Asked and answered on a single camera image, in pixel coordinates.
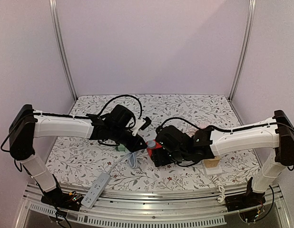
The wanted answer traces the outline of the red cube adapter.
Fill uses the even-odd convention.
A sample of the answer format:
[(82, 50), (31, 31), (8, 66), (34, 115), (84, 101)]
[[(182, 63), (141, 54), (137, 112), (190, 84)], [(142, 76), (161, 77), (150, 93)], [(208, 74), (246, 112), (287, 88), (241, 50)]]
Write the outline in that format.
[(153, 160), (154, 150), (160, 149), (162, 146), (157, 143), (155, 140), (147, 141), (147, 152), (151, 160)]

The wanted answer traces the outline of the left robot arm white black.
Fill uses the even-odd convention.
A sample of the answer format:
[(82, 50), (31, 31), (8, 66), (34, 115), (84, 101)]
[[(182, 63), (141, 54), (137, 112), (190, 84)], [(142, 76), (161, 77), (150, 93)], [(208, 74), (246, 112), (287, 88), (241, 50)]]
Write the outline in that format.
[(56, 178), (49, 172), (45, 163), (35, 153), (33, 141), (35, 138), (57, 136), (78, 137), (97, 141), (108, 146), (124, 145), (129, 152), (136, 152), (147, 147), (138, 131), (146, 129), (151, 120), (143, 117), (143, 107), (139, 107), (139, 117), (122, 105), (116, 105), (110, 113), (87, 114), (76, 116), (68, 114), (53, 114), (37, 111), (32, 105), (25, 104), (9, 128), (9, 133), (3, 145), (9, 144), (9, 149), (0, 147), (3, 152), (11, 155), (14, 161), (19, 161), (19, 170), (25, 169), (40, 186), (42, 192), (55, 206), (62, 206), (66, 201)]

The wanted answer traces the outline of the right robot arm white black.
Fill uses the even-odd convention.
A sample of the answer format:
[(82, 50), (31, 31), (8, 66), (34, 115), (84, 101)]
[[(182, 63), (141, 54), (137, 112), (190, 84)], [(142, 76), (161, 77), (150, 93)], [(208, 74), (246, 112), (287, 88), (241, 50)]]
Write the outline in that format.
[(294, 166), (294, 127), (282, 110), (276, 110), (273, 117), (238, 128), (209, 125), (197, 128), (189, 136), (172, 125), (160, 125), (156, 133), (155, 146), (148, 146), (147, 151), (157, 167), (182, 162), (194, 165), (230, 152), (271, 148), (270, 156), (241, 196), (244, 207), (256, 203), (259, 194), (266, 191), (284, 168)]

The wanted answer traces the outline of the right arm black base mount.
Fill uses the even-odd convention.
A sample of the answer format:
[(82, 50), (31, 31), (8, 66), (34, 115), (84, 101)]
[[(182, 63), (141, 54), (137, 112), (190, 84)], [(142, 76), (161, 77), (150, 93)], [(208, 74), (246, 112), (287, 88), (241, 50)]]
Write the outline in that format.
[(242, 194), (225, 197), (225, 205), (229, 212), (255, 207), (264, 203), (265, 193), (246, 191)]

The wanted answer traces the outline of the light green plug adapter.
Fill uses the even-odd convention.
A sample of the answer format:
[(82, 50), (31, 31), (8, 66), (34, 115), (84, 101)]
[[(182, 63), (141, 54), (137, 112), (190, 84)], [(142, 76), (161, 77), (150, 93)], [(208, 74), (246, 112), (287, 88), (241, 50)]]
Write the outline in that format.
[(118, 152), (127, 152), (126, 147), (125, 147), (124, 145), (122, 145), (122, 144), (116, 146), (116, 150), (117, 150)]

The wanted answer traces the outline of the grey blue power strip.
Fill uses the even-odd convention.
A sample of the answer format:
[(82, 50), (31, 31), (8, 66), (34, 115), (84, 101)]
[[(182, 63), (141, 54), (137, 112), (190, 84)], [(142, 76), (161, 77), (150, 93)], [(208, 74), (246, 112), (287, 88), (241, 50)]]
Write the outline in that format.
[(81, 205), (91, 209), (100, 197), (101, 193), (110, 181), (110, 175), (107, 173), (101, 173), (99, 177), (93, 182), (91, 188), (81, 201)]

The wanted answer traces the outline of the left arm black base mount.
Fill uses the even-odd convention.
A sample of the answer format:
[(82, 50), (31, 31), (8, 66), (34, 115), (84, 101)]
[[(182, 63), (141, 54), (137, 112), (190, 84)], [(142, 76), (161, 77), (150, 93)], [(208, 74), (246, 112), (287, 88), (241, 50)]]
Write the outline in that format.
[(64, 193), (62, 191), (44, 192), (41, 202), (57, 208), (79, 211), (83, 195), (75, 191)]

